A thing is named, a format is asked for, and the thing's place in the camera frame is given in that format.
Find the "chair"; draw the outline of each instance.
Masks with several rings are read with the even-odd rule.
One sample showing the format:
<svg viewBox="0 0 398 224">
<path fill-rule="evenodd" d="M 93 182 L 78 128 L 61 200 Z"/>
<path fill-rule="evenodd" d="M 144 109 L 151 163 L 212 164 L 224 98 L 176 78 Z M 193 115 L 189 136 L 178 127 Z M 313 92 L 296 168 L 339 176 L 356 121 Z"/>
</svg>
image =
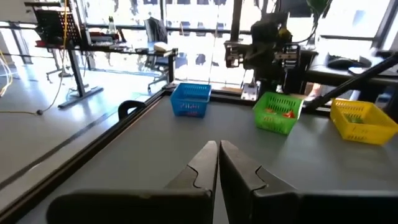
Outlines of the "chair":
<svg viewBox="0 0 398 224">
<path fill-rule="evenodd" d="M 164 26 L 157 26 L 161 21 L 151 17 L 144 21 L 145 28 L 148 35 L 148 42 L 165 42 L 167 43 L 167 31 Z M 160 39 L 159 35 L 156 35 L 154 32 L 156 29 L 161 30 L 166 34 L 165 38 Z M 145 67 L 150 68 L 151 70 L 159 71 L 162 74 L 159 77 L 155 77 L 154 81 L 148 84 L 148 91 L 150 92 L 150 86 L 156 84 L 158 82 L 167 80 L 167 72 L 169 68 L 169 59 L 167 57 L 156 57 L 156 56 L 147 56 L 147 60 L 145 62 Z"/>
</svg>

